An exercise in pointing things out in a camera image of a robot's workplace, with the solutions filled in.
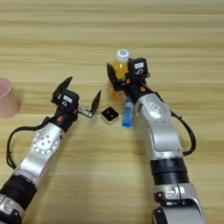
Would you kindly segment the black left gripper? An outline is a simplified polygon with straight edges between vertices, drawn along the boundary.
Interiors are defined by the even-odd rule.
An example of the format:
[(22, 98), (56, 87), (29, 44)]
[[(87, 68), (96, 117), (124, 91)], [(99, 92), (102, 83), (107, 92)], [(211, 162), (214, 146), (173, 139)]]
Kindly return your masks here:
[(57, 102), (57, 109), (53, 117), (46, 118), (47, 123), (52, 123), (62, 129), (64, 132), (67, 132), (74, 122), (78, 119), (78, 114), (82, 114), (88, 118), (91, 118), (95, 111), (98, 109), (101, 92), (99, 91), (92, 101), (92, 108), (90, 110), (84, 109), (79, 106), (79, 99), (61, 99), (59, 96), (64, 89), (67, 89), (73, 77), (68, 77), (63, 82), (61, 82), (58, 87), (52, 93), (52, 102)]

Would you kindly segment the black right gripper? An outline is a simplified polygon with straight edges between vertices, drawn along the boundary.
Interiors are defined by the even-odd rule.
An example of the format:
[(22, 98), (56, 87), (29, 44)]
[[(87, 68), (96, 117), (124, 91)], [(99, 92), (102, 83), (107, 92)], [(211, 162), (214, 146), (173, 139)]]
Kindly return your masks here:
[(111, 64), (107, 64), (107, 73), (113, 89), (116, 92), (124, 92), (133, 102), (137, 102), (142, 96), (152, 94), (153, 91), (138, 81), (118, 80), (116, 71)]

